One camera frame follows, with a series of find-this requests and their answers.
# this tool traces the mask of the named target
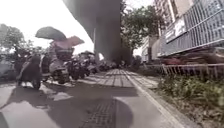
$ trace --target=elevated highway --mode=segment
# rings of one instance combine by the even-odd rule
[[[79,21],[92,40],[96,42],[96,52],[102,53],[108,60],[119,61],[122,58],[120,39],[121,0],[63,1],[74,18]]]

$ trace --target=railing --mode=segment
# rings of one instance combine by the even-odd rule
[[[194,64],[194,65],[147,65],[144,70],[160,75],[186,75],[200,78],[224,78],[224,64]]]

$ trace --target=paved walkway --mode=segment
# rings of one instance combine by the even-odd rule
[[[72,85],[43,83],[40,91],[3,85],[0,128],[174,128],[125,74],[113,70]]]

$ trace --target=tall building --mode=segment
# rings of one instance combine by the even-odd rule
[[[146,37],[143,39],[142,43],[142,61],[150,62],[152,60],[152,46],[158,37]]]
[[[5,24],[0,24],[0,42],[5,39],[7,34],[7,26]]]
[[[175,22],[160,35],[158,43],[160,50],[153,50],[159,51],[154,55],[180,56],[203,51],[204,47],[224,45],[224,0],[166,1],[175,2],[171,7],[176,7],[176,13],[170,15],[170,17],[174,16]]]
[[[157,13],[169,26],[182,16],[191,6],[193,0],[155,0]]]

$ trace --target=tree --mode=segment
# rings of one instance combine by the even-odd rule
[[[18,47],[21,47],[25,43],[23,33],[18,28],[1,24],[0,31],[3,34],[0,38],[0,46],[6,48],[8,51],[11,49],[17,50]]]
[[[159,28],[164,26],[161,16],[157,15],[154,6],[126,10],[125,3],[121,6],[121,39],[133,52],[142,46],[145,37],[158,37]]]

